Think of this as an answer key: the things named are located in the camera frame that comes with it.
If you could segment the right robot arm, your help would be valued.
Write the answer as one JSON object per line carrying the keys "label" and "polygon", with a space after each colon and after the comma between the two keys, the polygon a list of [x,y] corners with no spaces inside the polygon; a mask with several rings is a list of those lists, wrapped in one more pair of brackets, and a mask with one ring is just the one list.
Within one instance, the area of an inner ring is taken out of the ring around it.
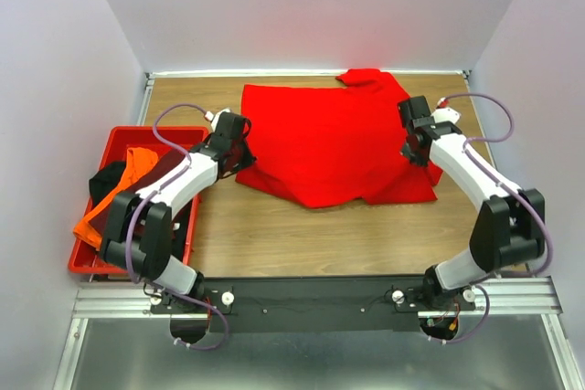
{"label": "right robot arm", "polygon": [[431,109],[425,97],[398,105],[406,141],[401,153],[420,167],[434,164],[464,191],[477,211],[466,250],[426,269],[419,299],[438,310],[463,289],[499,269],[547,254],[545,199],[497,172],[459,129],[458,111],[443,98]]}

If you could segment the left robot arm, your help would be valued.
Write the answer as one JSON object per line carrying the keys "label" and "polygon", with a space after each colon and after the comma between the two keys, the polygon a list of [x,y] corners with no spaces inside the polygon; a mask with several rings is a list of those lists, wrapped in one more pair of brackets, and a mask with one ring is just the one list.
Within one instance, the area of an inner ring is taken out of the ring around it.
{"label": "left robot arm", "polygon": [[183,312],[204,304],[204,275],[172,255],[174,219],[200,192],[256,161],[247,143],[250,119],[229,109],[213,113],[192,107],[210,122],[211,133],[187,149],[153,125],[154,137],[178,154],[178,163],[149,172],[148,183],[113,198],[99,249],[100,258],[125,269],[131,281],[143,280],[170,292]]}

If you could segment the red t-shirt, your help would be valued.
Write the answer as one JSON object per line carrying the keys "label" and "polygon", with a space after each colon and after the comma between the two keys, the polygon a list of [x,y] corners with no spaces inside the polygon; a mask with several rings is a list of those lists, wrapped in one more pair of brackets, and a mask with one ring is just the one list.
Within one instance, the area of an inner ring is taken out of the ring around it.
{"label": "red t-shirt", "polygon": [[436,201],[441,169],[400,152],[407,134],[398,104],[407,91],[379,69],[336,79],[337,88],[244,86],[240,107],[257,160],[237,183],[308,208]]}

